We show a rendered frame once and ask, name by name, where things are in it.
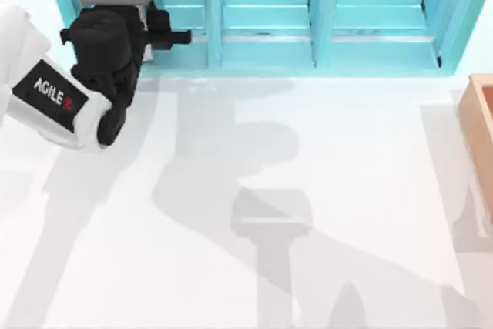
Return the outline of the light blue rack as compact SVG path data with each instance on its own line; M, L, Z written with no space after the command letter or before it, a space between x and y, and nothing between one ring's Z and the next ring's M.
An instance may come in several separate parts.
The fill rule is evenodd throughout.
M71 23L96 0L56 0ZM485 0L154 0L189 45L148 76L449 76Z

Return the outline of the shallow salmon-coloured box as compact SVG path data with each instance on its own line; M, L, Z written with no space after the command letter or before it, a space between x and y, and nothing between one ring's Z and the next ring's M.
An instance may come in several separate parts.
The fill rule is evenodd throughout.
M472 73L458 103L462 132L493 226L493 72Z

